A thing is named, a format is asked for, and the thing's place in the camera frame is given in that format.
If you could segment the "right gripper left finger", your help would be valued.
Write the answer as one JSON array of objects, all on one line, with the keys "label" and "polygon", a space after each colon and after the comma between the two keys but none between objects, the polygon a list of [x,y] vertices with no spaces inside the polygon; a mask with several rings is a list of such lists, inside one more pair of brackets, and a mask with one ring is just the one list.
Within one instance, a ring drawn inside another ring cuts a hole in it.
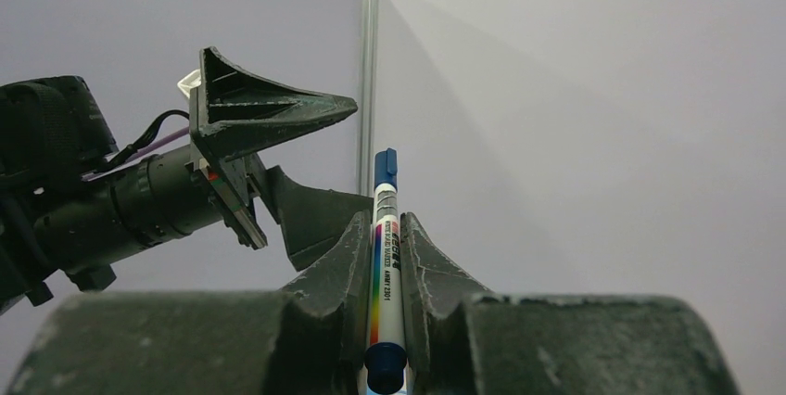
[{"label": "right gripper left finger", "polygon": [[10,394],[356,394],[369,297],[368,211],[277,290],[66,299]]}]

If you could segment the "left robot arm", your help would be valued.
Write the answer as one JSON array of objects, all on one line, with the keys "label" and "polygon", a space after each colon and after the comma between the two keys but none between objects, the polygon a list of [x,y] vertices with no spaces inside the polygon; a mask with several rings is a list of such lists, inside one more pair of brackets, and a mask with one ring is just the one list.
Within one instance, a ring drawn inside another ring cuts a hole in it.
[{"label": "left robot arm", "polygon": [[347,119],[357,102],[263,78],[213,46],[199,62],[177,84],[187,143],[163,154],[165,114],[118,147],[80,76],[2,86],[3,311],[51,300],[56,272],[82,292],[104,290],[115,262],[215,223],[243,246],[267,246],[255,201],[270,212],[277,203],[259,153]]}]

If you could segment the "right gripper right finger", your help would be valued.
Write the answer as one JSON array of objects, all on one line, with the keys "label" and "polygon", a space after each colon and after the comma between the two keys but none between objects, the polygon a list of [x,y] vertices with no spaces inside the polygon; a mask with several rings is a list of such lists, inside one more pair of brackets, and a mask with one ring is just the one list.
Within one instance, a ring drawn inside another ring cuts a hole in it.
[{"label": "right gripper right finger", "polygon": [[401,219],[414,394],[736,394],[704,319],[660,295],[502,294]]}]

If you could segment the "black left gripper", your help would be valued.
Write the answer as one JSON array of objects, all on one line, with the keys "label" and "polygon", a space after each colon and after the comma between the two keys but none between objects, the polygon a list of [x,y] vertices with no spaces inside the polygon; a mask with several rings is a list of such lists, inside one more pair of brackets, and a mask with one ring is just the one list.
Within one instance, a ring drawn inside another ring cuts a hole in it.
[{"label": "black left gripper", "polygon": [[358,104],[254,74],[214,46],[201,49],[199,61],[200,85],[189,102],[192,178],[238,242],[255,250],[268,246],[256,217],[254,198],[260,198],[301,272],[336,244],[357,212],[370,211],[373,200],[301,185],[279,166],[266,168],[254,153],[340,123]]}]

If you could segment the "white whiteboard marker pen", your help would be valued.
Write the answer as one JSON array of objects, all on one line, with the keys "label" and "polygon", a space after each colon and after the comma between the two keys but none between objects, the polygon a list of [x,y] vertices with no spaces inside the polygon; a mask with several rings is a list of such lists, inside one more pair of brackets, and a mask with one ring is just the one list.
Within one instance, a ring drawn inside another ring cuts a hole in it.
[{"label": "white whiteboard marker pen", "polygon": [[381,183],[374,191],[368,347],[364,354],[368,389],[394,394],[405,382],[408,363],[401,283],[398,190]]}]

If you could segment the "blue marker cap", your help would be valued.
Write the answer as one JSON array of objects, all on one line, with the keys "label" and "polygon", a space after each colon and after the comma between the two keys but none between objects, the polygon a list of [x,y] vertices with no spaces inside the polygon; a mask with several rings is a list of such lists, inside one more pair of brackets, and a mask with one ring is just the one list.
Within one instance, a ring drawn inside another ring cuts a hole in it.
[{"label": "blue marker cap", "polygon": [[387,148],[374,155],[374,189],[380,185],[398,188],[398,153]]}]

